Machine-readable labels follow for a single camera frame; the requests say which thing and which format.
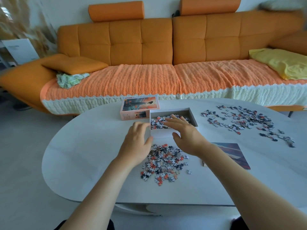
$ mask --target person's left hand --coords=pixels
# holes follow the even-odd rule
[[[118,159],[123,159],[132,167],[135,167],[147,157],[153,142],[152,136],[146,142],[144,140],[146,128],[149,126],[150,123],[133,123],[120,147]]]

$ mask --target orange pillow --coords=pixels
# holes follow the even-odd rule
[[[82,56],[68,57],[65,55],[62,58],[46,61],[42,63],[42,66],[61,71],[69,75],[92,73],[108,67],[106,63],[101,61]]]
[[[275,40],[270,43],[270,47],[307,56],[307,31],[299,31]]]

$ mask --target green patterned cloth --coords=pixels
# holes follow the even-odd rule
[[[68,75],[59,72],[56,75],[56,78],[60,88],[71,88],[75,85],[78,85],[82,79],[88,77],[89,75],[89,73]]]

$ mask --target marble tabletop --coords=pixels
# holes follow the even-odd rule
[[[161,100],[160,108],[191,108],[201,134],[211,142],[238,143],[254,175],[296,207],[307,206],[307,132],[291,118],[269,108],[234,99]],[[214,127],[201,112],[209,109],[221,112],[216,106],[242,106],[256,110],[272,119],[275,129],[294,138],[295,148],[283,140],[274,142],[261,137],[255,126],[241,135],[224,127]],[[59,196],[82,201],[116,157],[129,127],[134,120],[122,121],[121,103],[98,106],[67,123],[51,140],[43,157],[42,173],[45,182]],[[231,118],[223,121],[231,123]],[[172,138],[155,139],[154,143],[174,145]],[[158,186],[151,176],[147,182],[140,178],[142,165],[136,166],[126,179],[117,203],[190,204],[232,206],[234,203],[224,187],[199,158],[190,156],[189,175],[181,172],[176,182]]]

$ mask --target sofa headrest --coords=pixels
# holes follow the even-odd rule
[[[241,0],[180,0],[180,15],[234,13]]]
[[[129,1],[88,6],[93,22],[144,19],[143,1]]]

